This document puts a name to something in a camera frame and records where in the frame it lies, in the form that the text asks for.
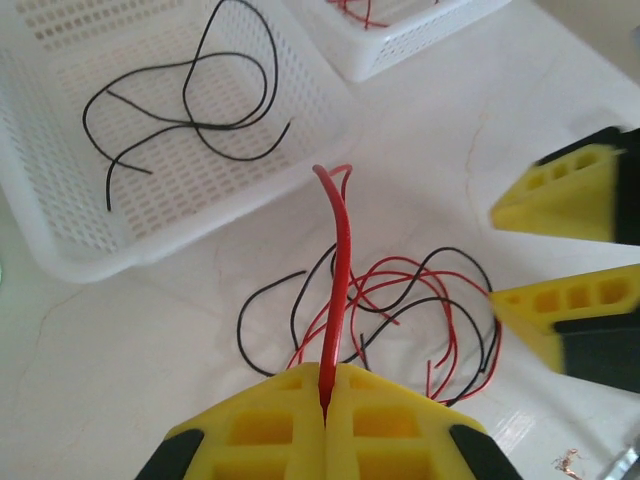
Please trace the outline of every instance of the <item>basket rim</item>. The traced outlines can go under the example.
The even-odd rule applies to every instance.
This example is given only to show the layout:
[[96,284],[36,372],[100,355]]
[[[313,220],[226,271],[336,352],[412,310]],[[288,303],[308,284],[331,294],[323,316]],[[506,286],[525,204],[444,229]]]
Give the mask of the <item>basket rim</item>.
[[407,18],[393,23],[385,28],[376,28],[365,30],[362,27],[354,25],[340,11],[326,0],[287,0],[288,3],[298,4],[299,8],[306,2],[306,6],[314,11],[317,15],[324,18],[325,21],[331,22],[333,27],[339,27],[342,32],[352,37],[355,41],[373,42],[388,41],[393,37],[402,35],[407,31],[421,27],[428,20],[446,15],[448,12],[456,10],[468,3],[477,0],[446,0],[444,3],[431,5],[422,12],[414,13]]

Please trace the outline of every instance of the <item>basket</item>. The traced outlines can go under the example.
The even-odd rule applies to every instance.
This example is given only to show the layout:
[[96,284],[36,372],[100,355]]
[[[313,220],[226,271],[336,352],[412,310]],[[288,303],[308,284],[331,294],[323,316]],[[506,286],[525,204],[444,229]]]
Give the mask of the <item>basket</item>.
[[[272,110],[238,132],[212,132],[235,155],[264,151],[292,120],[280,146],[255,162],[218,157],[194,131],[159,136],[117,167],[113,210],[105,207],[111,163],[82,130],[86,102],[130,70],[192,60],[218,0],[17,0],[0,7],[0,183],[37,262],[86,283],[165,257],[311,177],[314,163],[345,155],[357,114],[342,80],[278,0],[251,0],[271,27],[279,56]],[[202,50],[252,55],[273,75],[259,18],[233,0],[223,5]],[[184,117],[187,67],[149,72],[118,93]],[[190,85],[194,115],[232,121],[262,92],[256,68],[237,58],[198,63]],[[101,145],[116,152],[158,129],[156,120],[100,98],[89,117]]]
[[[366,0],[348,0],[366,15]],[[461,28],[503,7],[510,0],[373,0],[376,22],[363,28],[326,0],[287,0],[318,48],[344,78],[361,82]]]

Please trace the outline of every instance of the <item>white surface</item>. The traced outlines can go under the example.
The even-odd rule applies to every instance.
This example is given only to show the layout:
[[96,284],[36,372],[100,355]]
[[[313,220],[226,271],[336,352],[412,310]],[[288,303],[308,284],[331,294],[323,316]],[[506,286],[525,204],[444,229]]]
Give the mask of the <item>white surface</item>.
[[[342,76],[362,82],[461,28],[506,5],[510,0],[375,0],[371,27],[344,15],[335,4],[317,0],[288,0],[325,57]],[[349,4],[353,13],[367,16],[367,2]]]
[[[283,142],[259,162],[232,162],[191,129],[168,132],[122,159],[154,174],[116,168],[107,212],[111,164],[81,129],[87,101],[136,68],[191,59],[217,4],[0,4],[0,181],[34,256],[53,275],[85,283],[152,263],[300,186],[311,165],[352,147],[354,109],[343,83],[280,2],[255,0],[278,50],[273,108],[241,132],[202,135],[227,155],[255,157],[292,120]],[[230,50],[250,54],[266,70],[265,106],[248,119],[256,120],[275,85],[273,52],[260,18],[238,2],[222,5],[202,55]],[[181,92],[188,70],[133,75],[110,90],[156,115],[186,119]],[[232,123],[259,104],[262,87],[259,69],[246,60],[208,58],[196,65],[187,99],[197,121]],[[87,118],[112,158],[168,126],[106,94]]]
[[[355,93],[369,107],[367,135],[347,159],[356,271],[453,244],[502,289],[640,260],[631,247],[488,225],[490,205],[532,161],[601,126],[640,125],[640,89],[530,2]],[[310,267],[334,238],[313,182],[157,265],[75,287],[39,272],[1,211],[0,478],[12,480],[132,478],[171,426],[260,380],[234,342],[242,302]],[[436,265],[472,272],[455,257]],[[290,354],[298,286],[248,312],[247,346],[269,368]],[[326,270],[312,291],[301,318],[326,298]],[[474,299],[464,301],[488,322]],[[442,322],[425,309],[384,336],[371,356],[377,372],[422,388],[425,355],[441,344],[427,314]],[[494,383],[456,408],[488,428],[526,480],[566,480],[553,461],[570,448],[581,457],[574,469],[594,480],[640,430],[637,395],[550,373],[510,332]]]
[[638,0],[536,0],[610,62],[640,83]]

